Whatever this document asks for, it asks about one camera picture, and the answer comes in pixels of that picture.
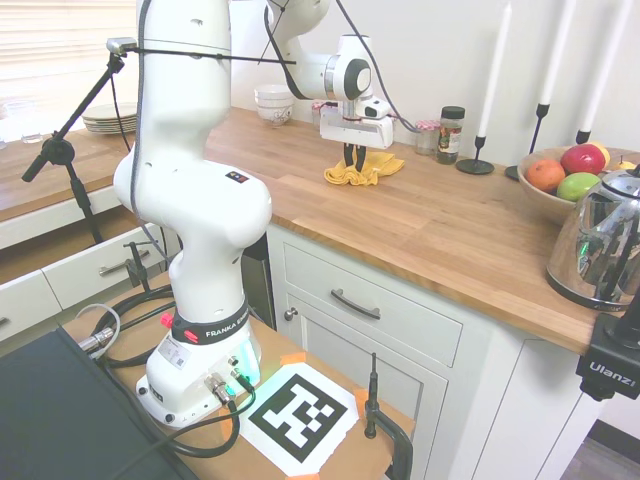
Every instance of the window blind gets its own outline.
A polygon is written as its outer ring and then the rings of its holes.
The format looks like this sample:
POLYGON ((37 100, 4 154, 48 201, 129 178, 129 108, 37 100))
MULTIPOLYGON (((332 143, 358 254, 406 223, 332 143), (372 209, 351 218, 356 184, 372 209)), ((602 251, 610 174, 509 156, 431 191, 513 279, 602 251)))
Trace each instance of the window blind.
MULTIPOLYGON (((136 37, 135 0, 0 0, 0 118, 8 103, 35 105, 42 133, 59 128, 106 70, 110 37, 136 37)), ((118 102, 135 101, 137 56, 115 75, 118 102)), ((111 88, 93 105, 112 103, 111 88)))

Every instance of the orange tape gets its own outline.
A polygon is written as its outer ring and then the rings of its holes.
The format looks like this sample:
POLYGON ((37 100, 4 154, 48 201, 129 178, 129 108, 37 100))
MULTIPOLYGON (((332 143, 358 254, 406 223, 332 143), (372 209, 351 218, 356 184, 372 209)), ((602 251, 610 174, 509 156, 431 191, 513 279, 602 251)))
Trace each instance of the orange tape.
POLYGON ((367 398, 369 398, 369 391, 364 388, 354 388, 353 396, 356 397, 356 407, 358 407, 358 416, 360 418, 365 417, 364 404, 367 402, 367 398))
MULTIPOLYGON (((222 407, 218 410, 218 416, 223 417, 229 415, 229 409, 222 407)), ((231 438, 231 431, 233 430, 233 422, 231 419, 223 420, 220 422, 220 430, 222 431, 222 439, 226 442, 231 438)))
POLYGON ((306 363, 306 361, 307 361, 306 352, 292 353, 290 355, 282 355, 280 357, 281 366, 291 365, 293 363, 306 363))
POLYGON ((300 475, 298 477, 285 477, 286 480, 320 480, 320 475, 314 473, 312 475, 300 475))

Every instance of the yellow cloth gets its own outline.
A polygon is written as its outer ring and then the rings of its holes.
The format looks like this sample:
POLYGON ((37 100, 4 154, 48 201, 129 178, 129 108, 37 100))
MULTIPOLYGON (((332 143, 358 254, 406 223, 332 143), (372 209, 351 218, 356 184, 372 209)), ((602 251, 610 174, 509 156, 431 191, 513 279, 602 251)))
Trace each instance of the yellow cloth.
POLYGON ((404 160, 397 159, 393 153, 367 152, 362 172, 353 165, 345 167, 344 160, 333 168, 324 171, 324 178, 334 185, 377 185, 378 177, 393 175, 404 166, 404 160))

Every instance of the white candle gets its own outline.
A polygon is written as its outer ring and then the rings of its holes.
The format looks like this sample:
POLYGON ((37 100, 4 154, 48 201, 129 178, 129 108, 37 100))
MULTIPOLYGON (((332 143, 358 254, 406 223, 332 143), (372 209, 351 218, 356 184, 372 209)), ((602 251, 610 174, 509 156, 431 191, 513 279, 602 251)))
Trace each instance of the white candle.
POLYGON ((605 49, 602 64, 600 65, 600 71, 598 72, 593 92, 591 93, 591 99, 589 100, 589 106, 582 122, 582 128, 580 128, 583 132, 590 132, 591 127, 593 126, 593 119, 596 116, 596 111, 598 110, 598 105, 600 104, 600 99, 602 98, 604 87, 607 84, 607 78, 609 78, 609 72, 611 71, 613 61, 615 60, 616 52, 618 51, 618 46, 620 45, 620 40, 622 39, 622 34, 624 32, 624 27, 627 23, 627 19, 629 18, 631 6, 633 5, 633 0, 621 0, 621 2, 613 28, 609 30, 611 32, 609 44, 605 49))
POLYGON ((553 51, 551 52, 551 58, 549 60, 547 76, 544 79, 544 86, 542 87, 542 95, 540 97, 541 105, 549 105, 551 103, 553 86, 555 85, 556 78, 558 77, 560 61, 562 60, 564 46, 567 43, 569 26, 571 25, 571 19, 573 18, 573 12, 575 9, 576 0, 565 0, 564 8, 562 9, 562 16, 560 17, 560 24, 558 25, 558 31, 556 32, 556 38, 553 43, 553 51))
POLYGON ((487 136, 487 125, 489 124, 489 116, 491 115, 491 107, 493 98, 496 95, 496 85, 498 84, 498 75, 500 74, 500 65, 502 65, 502 57, 504 56, 504 48, 507 44, 507 34, 509 33, 509 25, 511 24, 511 4, 507 5, 502 12, 502 23, 500 24, 500 33, 496 42, 496 49, 493 52, 493 61, 491 62, 491 73, 489 74, 489 84, 487 85, 487 93, 484 97, 484 106, 482 107, 482 116, 480 117, 480 127, 478 127, 478 136, 487 136))

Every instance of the kettle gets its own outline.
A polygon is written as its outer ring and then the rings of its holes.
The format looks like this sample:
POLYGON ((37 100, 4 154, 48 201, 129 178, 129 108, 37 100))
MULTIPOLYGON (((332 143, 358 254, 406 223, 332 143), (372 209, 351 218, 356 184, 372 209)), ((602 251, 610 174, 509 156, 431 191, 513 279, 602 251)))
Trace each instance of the kettle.
POLYGON ((640 286, 640 166, 605 175, 578 202, 553 248, 547 281, 585 307, 629 306, 640 286))

